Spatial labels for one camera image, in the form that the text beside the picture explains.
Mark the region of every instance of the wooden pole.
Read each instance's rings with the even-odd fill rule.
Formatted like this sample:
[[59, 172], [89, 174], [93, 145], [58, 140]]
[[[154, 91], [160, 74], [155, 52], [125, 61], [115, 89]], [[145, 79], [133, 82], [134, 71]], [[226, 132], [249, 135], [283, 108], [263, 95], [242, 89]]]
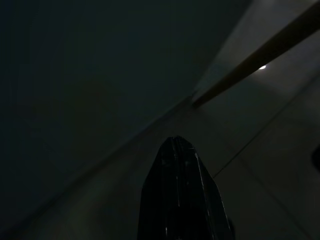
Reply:
[[200, 107], [212, 98], [228, 90], [260, 67], [276, 59], [320, 28], [320, 1], [316, 2], [293, 22], [269, 39], [247, 57], [216, 85], [206, 91], [192, 105]]

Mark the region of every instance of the wooden stick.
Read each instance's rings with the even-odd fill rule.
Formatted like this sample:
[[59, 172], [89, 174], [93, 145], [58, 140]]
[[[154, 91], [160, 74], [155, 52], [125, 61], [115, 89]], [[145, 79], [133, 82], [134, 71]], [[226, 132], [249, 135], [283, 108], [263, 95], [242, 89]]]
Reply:
[[192, 105], [200, 107], [212, 98], [228, 90], [260, 67], [276, 59], [320, 28], [320, 1], [316, 2], [293, 22], [269, 39], [247, 57], [216, 85], [206, 91]]

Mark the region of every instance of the dark wall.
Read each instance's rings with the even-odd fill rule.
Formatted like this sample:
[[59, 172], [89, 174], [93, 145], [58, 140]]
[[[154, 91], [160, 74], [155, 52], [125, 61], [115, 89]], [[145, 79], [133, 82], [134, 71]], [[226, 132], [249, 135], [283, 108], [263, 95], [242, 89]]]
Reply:
[[248, 4], [2, 2], [0, 229], [190, 95]]

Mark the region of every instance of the black object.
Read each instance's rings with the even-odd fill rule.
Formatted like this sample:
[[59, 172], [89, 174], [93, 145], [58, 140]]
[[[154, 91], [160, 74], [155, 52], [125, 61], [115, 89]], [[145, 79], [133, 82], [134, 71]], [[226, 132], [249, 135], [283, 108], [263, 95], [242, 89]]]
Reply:
[[161, 145], [144, 182], [137, 239], [233, 239], [215, 182], [180, 136]]
[[320, 172], [320, 145], [312, 153], [311, 159], [315, 168]]

